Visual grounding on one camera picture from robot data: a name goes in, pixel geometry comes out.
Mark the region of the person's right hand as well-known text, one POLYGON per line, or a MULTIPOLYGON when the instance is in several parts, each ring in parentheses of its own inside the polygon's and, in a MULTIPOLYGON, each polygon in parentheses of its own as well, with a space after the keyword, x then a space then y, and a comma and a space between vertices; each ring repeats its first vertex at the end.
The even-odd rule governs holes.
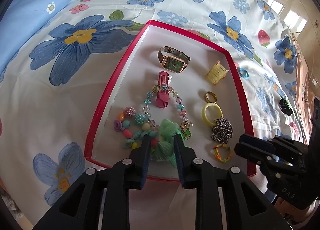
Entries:
POLYGON ((281 197, 278 197, 274 207, 282 217, 289 218, 296 223, 301 223, 312 215, 313 211, 317 207, 317 201, 314 201, 308 208, 300 210, 286 202, 281 197))

